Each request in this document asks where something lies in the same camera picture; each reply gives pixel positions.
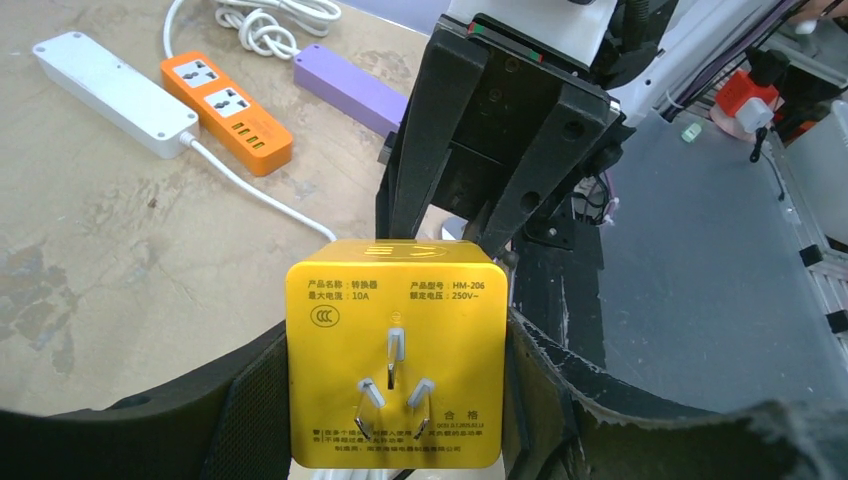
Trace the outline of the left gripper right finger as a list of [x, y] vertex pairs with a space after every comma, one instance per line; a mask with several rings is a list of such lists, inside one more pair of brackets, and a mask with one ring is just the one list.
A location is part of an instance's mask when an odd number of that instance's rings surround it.
[[510, 479], [843, 479], [847, 410], [681, 405], [614, 378], [510, 310], [502, 451]]

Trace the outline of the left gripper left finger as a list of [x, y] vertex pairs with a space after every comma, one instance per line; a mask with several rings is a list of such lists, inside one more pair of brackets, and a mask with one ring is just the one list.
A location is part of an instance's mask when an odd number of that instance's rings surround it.
[[102, 409], [1, 413], [4, 479], [285, 479], [286, 329]]

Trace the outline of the red white charger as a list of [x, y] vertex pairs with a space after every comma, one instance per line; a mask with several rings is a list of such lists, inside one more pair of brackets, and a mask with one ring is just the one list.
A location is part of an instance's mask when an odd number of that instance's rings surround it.
[[737, 70], [719, 89], [709, 118], [726, 134], [753, 142], [759, 128], [768, 127], [784, 103], [774, 85], [757, 85], [745, 70]]

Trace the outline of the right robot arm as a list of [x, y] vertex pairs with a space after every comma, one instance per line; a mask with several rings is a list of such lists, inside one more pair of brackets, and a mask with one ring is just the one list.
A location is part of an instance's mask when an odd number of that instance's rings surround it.
[[[653, 109], [681, 109], [790, 16], [790, 1], [453, 1], [438, 19], [376, 196], [376, 235], [435, 206], [491, 256], [572, 249], [610, 202], [600, 180]], [[576, 203], [583, 203], [576, 212]]]

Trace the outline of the purple power strip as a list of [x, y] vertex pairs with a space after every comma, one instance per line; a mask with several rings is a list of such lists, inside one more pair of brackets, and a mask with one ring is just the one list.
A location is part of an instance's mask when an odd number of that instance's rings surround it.
[[294, 57], [294, 83], [376, 134], [397, 132], [407, 97], [318, 44]]

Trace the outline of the aluminium rail frame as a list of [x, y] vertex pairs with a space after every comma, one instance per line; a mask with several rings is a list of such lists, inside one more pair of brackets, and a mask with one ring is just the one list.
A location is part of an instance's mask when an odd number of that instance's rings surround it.
[[799, 256], [819, 298], [828, 327], [847, 358], [847, 254], [828, 243], [813, 214], [798, 197], [785, 207], [799, 242]]

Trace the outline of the grey white plug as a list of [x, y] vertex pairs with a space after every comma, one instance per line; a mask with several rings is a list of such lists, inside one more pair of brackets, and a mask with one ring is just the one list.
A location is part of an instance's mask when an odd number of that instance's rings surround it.
[[311, 480], [406, 480], [414, 469], [317, 469]]

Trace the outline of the orange power strip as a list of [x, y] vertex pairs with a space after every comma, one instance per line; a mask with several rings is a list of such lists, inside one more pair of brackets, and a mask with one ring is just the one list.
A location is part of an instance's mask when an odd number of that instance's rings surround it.
[[254, 176], [289, 163], [293, 137], [263, 106], [200, 52], [161, 62], [167, 92], [199, 115], [209, 131]]

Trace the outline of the white power strip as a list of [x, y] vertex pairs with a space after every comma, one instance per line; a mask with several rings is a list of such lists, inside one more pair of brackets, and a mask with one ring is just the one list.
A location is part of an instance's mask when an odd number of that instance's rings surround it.
[[32, 51], [50, 80], [160, 158], [177, 157], [200, 133], [193, 110], [84, 33], [63, 33]]

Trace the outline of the yellow cube socket adapter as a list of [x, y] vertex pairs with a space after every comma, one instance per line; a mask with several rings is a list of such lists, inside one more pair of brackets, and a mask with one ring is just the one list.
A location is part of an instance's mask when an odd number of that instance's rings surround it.
[[508, 280], [467, 241], [338, 240], [285, 279], [293, 458], [478, 469], [501, 454]]

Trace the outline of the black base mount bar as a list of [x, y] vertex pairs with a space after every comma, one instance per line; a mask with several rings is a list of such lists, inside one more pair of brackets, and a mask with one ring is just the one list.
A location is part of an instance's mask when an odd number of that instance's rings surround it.
[[513, 249], [513, 306], [557, 344], [604, 368], [600, 229], [576, 220], [530, 224]]

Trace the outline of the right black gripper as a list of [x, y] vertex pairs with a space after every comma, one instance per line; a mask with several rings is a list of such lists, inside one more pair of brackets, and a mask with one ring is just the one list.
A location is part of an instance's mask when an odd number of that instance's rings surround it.
[[629, 133], [587, 66], [487, 15], [442, 15], [386, 139], [377, 235], [413, 239], [436, 206], [499, 256], [525, 233], [575, 220], [575, 186], [613, 165]]

